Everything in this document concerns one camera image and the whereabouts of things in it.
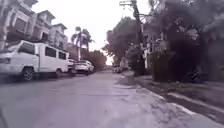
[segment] bush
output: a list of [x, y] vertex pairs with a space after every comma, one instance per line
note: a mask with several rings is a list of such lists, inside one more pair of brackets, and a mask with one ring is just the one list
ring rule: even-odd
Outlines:
[[150, 54], [150, 66], [154, 81], [169, 82], [172, 74], [170, 73], [171, 52], [164, 50]]
[[130, 46], [127, 52], [128, 65], [134, 71], [135, 76], [145, 74], [145, 60], [143, 58], [143, 51], [139, 45]]

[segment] palm tree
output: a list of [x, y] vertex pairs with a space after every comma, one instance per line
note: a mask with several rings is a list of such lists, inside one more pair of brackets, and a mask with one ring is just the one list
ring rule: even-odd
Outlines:
[[89, 43], [94, 42], [91, 39], [91, 35], [87, 29], [81, 29], [81, 27], [77, 26], [75, 28], [75, 34], [72, 35], [72, 42], [77, 46], [78, 51], [78, 60], [81, 58], [81, 48], [83, 45], [87, 47], [87, 51], [89, 52]]

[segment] house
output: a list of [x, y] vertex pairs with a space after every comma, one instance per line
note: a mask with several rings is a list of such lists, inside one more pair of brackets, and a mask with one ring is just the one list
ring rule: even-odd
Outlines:
[[54, 15], [52, 15], [48, 10], [45, 10], [37, 13], [32, 18], [34, 22], [32, 36], [47, 42], [52, 20], [55, 19]]
[[49, 42], [53, 46], [65, 49], [65, 44], [68, 42], [68, 37], [65, 35], [67, 28], [63, 24], [55, 24], [51, 26]]
[[12, 7], [11, 15], [8, 14], [7, 42], [21, 39], [32, 41], [48, 41], [51, 22], [55, 18], [48, 10], [35, 13], [32, 6], [37, 0], [17, 1]]
[[5, 24], [2, 24], [8, 26], [7, 41], [18, 40], [29, 34], [29, 20], [34, 14], [31, 8], [37, 2], [37, 0], [18, 0], [9, 4], [11, 10], [6, 14]]
[[143, 26], [143, 34], [147, 35], [147, 47], [143, 48], [144, 49], [144, 59], [145, 59], [145, 68], [150, 68], [150, 60], [149, 60], [149, 55], [152, 52], [155, 51], [161, 51], [167, 48], [166, 41], [165, 41], [165, 36], [162, 33], [160, 28], [160, 24], [158, 23], [154, 17], [151, 15], [154, 15], [154, 13], [159, 13], [162, 10], [165, 9], [165, 2], [166, 0], [161, 0], [160, 3], [156, 6], [154, 11], [151, 11], [149, 13], [149, 16], [146, 17], [146, 22]]

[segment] concrete road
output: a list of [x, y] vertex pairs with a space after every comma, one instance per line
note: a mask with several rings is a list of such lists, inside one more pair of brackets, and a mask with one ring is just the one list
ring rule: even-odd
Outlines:
[[109, 72], [2, 85], [0, 105], [7, 128], [223, 128]]

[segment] tree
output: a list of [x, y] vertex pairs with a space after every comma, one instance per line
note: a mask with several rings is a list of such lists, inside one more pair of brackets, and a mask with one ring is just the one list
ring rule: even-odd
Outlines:
[[168, 74], [171, 74], [174, 80], [182, 81], [189, 72], [197, 70], [202, 61], [204, 41], [201, 24], [188, 4], [177, 0], [166, 1], [162, 4], [165, 6], [163, 10], [154, 10], [152, 26], [154, 30], [158, 29], [156, 31], [165, 35], [163, 39], [166, 40], [168, 46], [166, 57], [170, 58], [167, 59], [169, 62], [166, 62], [169, 64], [169, 70], [166, 69], [166, 71], [170, 72]]
[[139, 45], [130, 46], [127, 51], [127, 59], [128, 65], [134, 71], [135, 76], [144, 75], [145, 74], [145, 65], [143, 59], [143, 51], [141, 50]]
[[87, 29], [82, 30], [81, 27], [77, 26], [75, 28], [75, 31], [76, 33], [72, 35], [71, 41], [75, 41], [79, 60], [81, 58], [82, 46], [85, 45], [87, 47], [87, 51], [89, 52], [89, 43], [93, 42], [93, 40], [91, 39], [91, 35]]
[[107, 57], [100, 51], [95, 50], [93, 52], [87, 52], [87, 50], [83, 50], [83, 60], [90, 61], [95, 71], [100, 70], [106, 66]]
[[103, 50], [109, 56], [115, 56], [118, 62], [125, 56], [129, 46], [136, 43], [136, 22], [130, 17], [122, 18], [113, 30], [107, 32], [107, 41]]

